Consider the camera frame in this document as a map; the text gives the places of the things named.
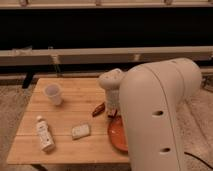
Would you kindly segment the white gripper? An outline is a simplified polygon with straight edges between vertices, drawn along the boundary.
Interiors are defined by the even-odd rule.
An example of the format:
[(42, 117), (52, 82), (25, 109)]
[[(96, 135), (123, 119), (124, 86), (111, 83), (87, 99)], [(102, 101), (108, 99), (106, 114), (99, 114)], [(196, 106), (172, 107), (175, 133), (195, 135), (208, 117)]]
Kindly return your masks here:
[(106, 89), (105, 90), (106, 97), (106, 107), (107, 107), (107, 117), (112, 117), (111, 110), (119, 110), (119, 90), (118, 89)]

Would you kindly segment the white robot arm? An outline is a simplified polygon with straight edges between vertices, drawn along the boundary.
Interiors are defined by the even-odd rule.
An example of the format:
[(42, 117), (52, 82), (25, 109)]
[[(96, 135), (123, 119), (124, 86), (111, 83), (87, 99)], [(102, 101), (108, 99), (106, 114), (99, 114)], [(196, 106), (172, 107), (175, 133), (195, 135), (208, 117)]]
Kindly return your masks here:
[(188, 58), (99, 76), (106, 106), (122, 116), (132, 171), (187, 171), (176, 109), (200, 89), (201, 81), (200, 68)]

